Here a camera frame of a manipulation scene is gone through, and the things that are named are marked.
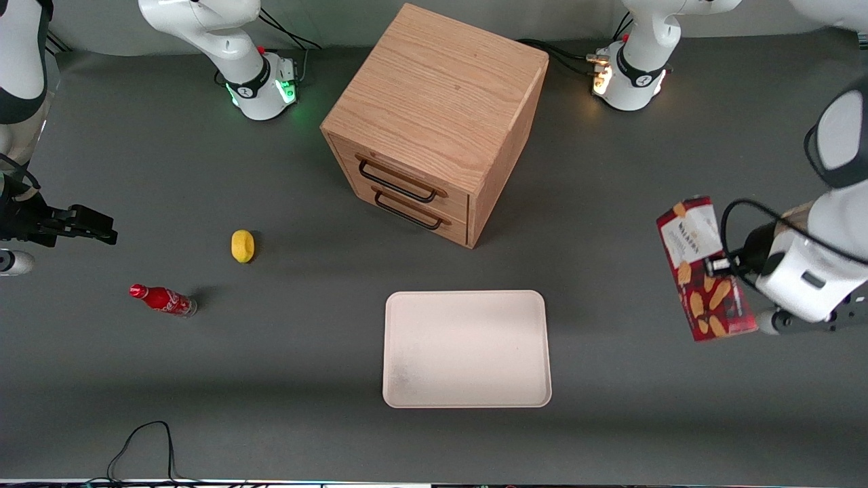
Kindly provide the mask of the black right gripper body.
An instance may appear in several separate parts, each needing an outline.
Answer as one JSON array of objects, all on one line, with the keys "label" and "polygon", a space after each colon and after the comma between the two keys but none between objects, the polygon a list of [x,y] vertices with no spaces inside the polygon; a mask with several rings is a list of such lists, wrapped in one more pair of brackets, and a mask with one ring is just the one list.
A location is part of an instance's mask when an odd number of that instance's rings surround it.
[{"label": "black right gripper body", "polygon": [[59,236],[68,236],[65,226],[56,219],[58,210],[46,203],[36,186],[3,174],[1,188],[3,241],[55,246]]}]

